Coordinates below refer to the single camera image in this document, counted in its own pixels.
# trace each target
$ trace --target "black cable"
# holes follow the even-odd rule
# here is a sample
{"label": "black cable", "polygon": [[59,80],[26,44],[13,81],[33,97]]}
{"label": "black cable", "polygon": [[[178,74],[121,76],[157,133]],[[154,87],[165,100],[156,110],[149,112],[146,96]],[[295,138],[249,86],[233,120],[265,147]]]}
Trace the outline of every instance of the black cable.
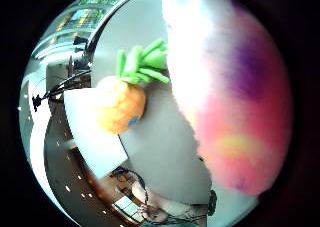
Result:
{"label": "black cable", "polygon": [[[117,174],[119,175],[119,174],[128,173],[128,172],[131,172],[138,177],[138,182],[141,185],[141,187],[144,189],[144,192],[145,192],[145,205],[148,205],[148,200],[149,200],[148,191],[146,190],[146,185],[145,185],[143,178],[137,172],[135,172],[133,170],[126,169],[122,166],[119,166],[112,173],[115,175],[117,175]],[[216,207],[215,203],[216,203],[216,194],[213,190],[211,190],[210,199],[209,199],[209,207],[208,207],[208,215],[210,214],[210,216],[213,215],[213,212],[215,210],[215,207]],[[151,225],[169,225],[169,224],[182,224],[182,223],[194,222],[194,221],[197,221],[200,219],[204,219],[208,215],[198,215],[198,216],[192,216],[192,217],[187,217],[187,218],[178,218],[178,217],[174,217],[174,216],[170,215],[169,218],[172,220],[167,220],[166,222],[161,222],[161,223],[149,220],[149,219],[145,218],[144,216],[142,216],[142,218],[147,223],[149,223]]]}

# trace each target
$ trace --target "table surface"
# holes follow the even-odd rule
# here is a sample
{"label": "table surface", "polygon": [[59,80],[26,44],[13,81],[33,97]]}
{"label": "table surface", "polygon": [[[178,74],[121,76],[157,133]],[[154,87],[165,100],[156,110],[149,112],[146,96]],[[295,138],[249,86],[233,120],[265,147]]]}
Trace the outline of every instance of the table surface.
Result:
{"label": "table surface", "polygon": [[[161,0],[130,0],[110,19],[97,43],[92,64],[92,87],[115,74],[116,53],[134,45],[145,47],[166,36]],[[143,118],[120,135],[128,163],[146,185],[171,200],[208,203],[211,179],[196,155],[193,131],[179,113],[170,84],[153,82],[147,94]]]}

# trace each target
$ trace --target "orange pineapple body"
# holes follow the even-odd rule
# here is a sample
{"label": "orange pineapple body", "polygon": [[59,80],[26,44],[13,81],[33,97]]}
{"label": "orange pineapple body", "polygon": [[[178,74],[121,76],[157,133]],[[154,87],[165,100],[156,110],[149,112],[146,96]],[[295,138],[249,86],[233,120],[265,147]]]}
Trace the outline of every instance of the orange pineapple body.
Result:
{"label": "orange pineapple body", "polygon": [[109,76],[99,82],[97,89],[101,91],[102,99],[93,111],[106,132],[120,134],[141,118],[146,95],[140,86]]}

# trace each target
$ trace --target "pineapple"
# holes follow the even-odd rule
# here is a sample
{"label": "pineapple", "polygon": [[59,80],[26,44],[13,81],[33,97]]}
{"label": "pineapple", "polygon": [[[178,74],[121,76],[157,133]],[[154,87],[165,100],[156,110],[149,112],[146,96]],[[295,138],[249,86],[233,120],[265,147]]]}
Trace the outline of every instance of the pineapple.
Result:
{"label": "pineapple", "polygon": [[104,99],[94,113],[99,125],[110,134],[120,134],[133,126],[143,115],[146,94],[139,85],[157,79],[168,83],[160,73],[166,69],[166,51],[163,39],[157,39],[145,49],[134,46],[126,56],[117,53],[116,76],[103,78],[97,85]]}

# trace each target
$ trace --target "cable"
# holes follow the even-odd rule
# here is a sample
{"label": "cable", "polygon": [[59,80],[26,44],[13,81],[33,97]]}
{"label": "cable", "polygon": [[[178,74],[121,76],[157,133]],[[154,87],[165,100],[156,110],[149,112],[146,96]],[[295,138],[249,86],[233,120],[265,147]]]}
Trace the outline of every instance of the cable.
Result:
{"label": "cable", "polygon": [[65,78],[61,78],[61,77],[55,76],[55,75],[44,77],[44,78],[42,78],[42,79],[34,86],[33,90],[31,91],[31,95],[32,95],[32,96],[33,96],[34,90],[37,88],[37,86],[38,86],[42,81],[44,81],[45,79],[48,79],[48,78],[57,78],[57,79],[65,80]]}
{"label": "cable", "polygon": [[[145,201],[144,201],[145,205],[148,205],[148,200],[149,200],[148,191],[146,190],[146,185],[145,185],[143,178],[137,172],[135,172],[133,170],[126,169],[122,166],[119,166],[112,173],[114,175],[120,175],[122,173],[128,173],[128,172],[131,172],[137,176],[138,182],[141,185],[141,187],[144,189],[144,192],[145,192]],[[144,216],[142,216],[142,218],[147,223],[149,223],[151,225],[170,225],[170,224],[182,224],[182,223],[194,222],[194,221],[197,221],[200,219],[204,219],[208,215],[212,216],[215,211],[215,208],[216,208],[216,200],[217,200],[216,193],[213,190],[211,190],[207,215],[198,215],[198,216],[192,216],[192,217],[187,217],[187,218],[177,218],[177,217],[169,215],[169,218],[168,218],[169,220],[166,220],[165,222],[161,222],[161,223],[149,220],[149,219],[145,218]]]}

